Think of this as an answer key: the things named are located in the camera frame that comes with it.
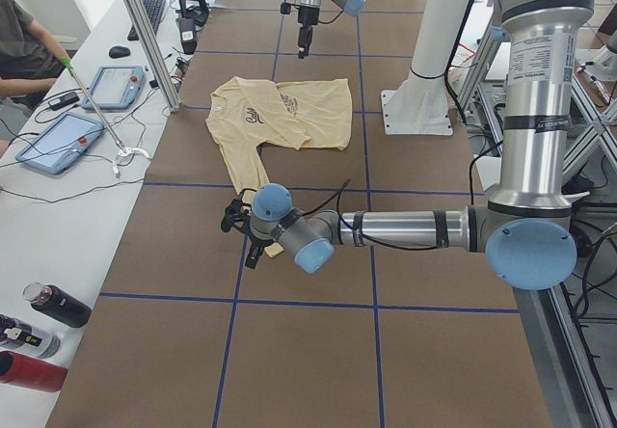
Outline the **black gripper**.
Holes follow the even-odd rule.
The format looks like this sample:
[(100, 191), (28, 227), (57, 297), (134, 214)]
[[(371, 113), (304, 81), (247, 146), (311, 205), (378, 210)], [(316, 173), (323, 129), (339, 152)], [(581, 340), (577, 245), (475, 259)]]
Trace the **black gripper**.
[(251, 246), (247, 252), (244, 265), (249, 269), (254, 269), (263, 255), (265, 248), (273, 245), (275, 241), (272, 238), (261, 239), (254, 234), (250, 234), (249, 238)]
[(298, 57), (304, 59), (312, 43), (313, 30), (319, 22), (319, 8), (300, 5), (298, 8), (298, 23), (302, 26), (298, 35)]

